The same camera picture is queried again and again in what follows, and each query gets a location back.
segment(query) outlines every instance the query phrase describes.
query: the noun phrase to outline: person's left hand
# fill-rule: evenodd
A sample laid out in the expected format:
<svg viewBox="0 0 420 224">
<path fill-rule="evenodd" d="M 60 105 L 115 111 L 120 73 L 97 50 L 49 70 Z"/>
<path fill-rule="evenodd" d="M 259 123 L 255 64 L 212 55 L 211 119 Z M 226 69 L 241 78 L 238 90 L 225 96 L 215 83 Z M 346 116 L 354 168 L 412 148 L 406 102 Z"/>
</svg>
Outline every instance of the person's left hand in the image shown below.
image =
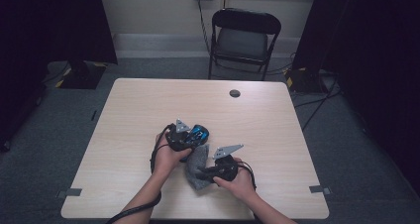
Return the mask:
<svg viewBox="0 0 420 224">
<path fill-rule="evenodd" d="M 186 149 L 181 152 L 174 151 L 169 145 L 166 139 L 166 133 L 160 139 L 157 145 L 157 157 L 155 160 L 154 173 L 161 173 L 163 175 L 169 175 L 173 169 L 179 164 L 179 160 L 187 157 L 191 153 L 191 149 Z"/>
</svg>

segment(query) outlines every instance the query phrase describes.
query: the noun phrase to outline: wrist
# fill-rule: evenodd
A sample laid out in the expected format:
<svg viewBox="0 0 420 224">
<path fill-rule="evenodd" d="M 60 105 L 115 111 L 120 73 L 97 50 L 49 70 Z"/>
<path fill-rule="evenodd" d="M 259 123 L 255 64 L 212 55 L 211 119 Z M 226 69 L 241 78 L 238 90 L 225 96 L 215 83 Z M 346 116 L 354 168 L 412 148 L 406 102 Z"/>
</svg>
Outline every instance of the wrist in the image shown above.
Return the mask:
<svg viewBox="0 0 420 224">
<path fill-rule="evenodd" d="M 152 177 L 157 179 L 157 180 L 162 180 L 162 181 L 166 181 L 167 178 L 170 175 L 170 170 L 155 170 L 152 173 Z"/>
<path fill-rule="evenodd" d="M 255 191 L 247 193 L 246 195 L 238 197 L 238 198 L 247 205 L 260 199 L 259 195 Z"/>
</svg>

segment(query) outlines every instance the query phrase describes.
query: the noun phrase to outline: baseboard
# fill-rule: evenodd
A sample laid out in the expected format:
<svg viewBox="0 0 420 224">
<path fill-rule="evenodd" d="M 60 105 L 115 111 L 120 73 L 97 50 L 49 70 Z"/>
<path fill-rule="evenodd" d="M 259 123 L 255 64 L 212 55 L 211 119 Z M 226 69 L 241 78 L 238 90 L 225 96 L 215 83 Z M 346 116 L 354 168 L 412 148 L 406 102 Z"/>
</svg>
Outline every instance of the baseboard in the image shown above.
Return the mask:
<svg viewBox="0 0 420 224">
<path fill-rule="evenodd" d="M 115 34 L 113 40 L 117 57 L 208 56 L 202 36 Z M 272 57 L 290 57 L 299 41 L 300 38 L 277 39 Z"/>
</svg>

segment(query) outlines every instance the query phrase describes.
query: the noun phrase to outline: black folding chair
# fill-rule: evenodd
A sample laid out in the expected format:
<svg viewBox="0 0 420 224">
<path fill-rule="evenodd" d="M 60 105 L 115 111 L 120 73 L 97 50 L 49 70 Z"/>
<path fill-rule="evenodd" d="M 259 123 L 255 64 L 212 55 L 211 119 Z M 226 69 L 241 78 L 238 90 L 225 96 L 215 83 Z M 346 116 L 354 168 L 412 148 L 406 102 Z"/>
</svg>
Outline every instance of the black folding chair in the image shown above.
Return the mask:
<svg viewBox="0 0 420 224">
<path fill-rule="evenodd" d="M 268 13 L 227 8 L 217 11 L 212 18 L 212 37 L 208 79 L 212 77 L 213 59 L 259 65 L 262 81 L 268 69 L 275 40 L 281 24 Z M 272 40 L 268 45 L 268 36 Z"/>
</svg>

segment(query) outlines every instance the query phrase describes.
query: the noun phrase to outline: gray carpet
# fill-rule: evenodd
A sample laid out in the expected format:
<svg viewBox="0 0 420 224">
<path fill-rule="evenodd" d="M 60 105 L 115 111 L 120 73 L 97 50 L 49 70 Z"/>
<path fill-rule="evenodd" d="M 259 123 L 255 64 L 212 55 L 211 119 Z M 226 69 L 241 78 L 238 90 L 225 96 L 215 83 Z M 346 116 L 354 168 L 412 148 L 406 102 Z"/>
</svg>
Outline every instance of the gray carpet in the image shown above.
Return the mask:
<svg viewBox="0 0 420 224">
<path fill-rule="evenodd" d="M 104 223 L 104 220 L 63 219 L 60 216 L 63 199 L 55 196 L 71 186 L 114 80 L 206 79 L 207 63 L 205 57 L 121 58 L 118 65 L 106 69 L 96 90 L 54 88 L 59 77 L 48 82 L 41 105 L 11 140 L 11 151 L 0 155 L 0 223 Z M 288 58 L 274 58 L 269 70 L 288 63 Z M 64 66 L 65 62 L 50 64 L 51 76 Z M 215 73 L 231 79 L 261 78 L 259 74 L 221 68 L 216 68 Z M 284 78 L 274 74 L 266 80 L 284 81 Z M 333 80 L 325 77 L 330 86 Z M 291 93 L 291 97 L 298 105 L 323 95 Z M 302 126 L 318 104 L 296 108 Z M 94 111 L 97 113 L 92 121 Z M 326 195 L 330 208 L 326 220 L 297 222 L 420 223 L 418 197 L 388 155 L 367 136 L 361 121 L 345 97 L 338 95 L 328 99 L 307 125 L 304 136 L 315 169 L 321 184 L 330 187 L 333 193 Z"/>
</svg>

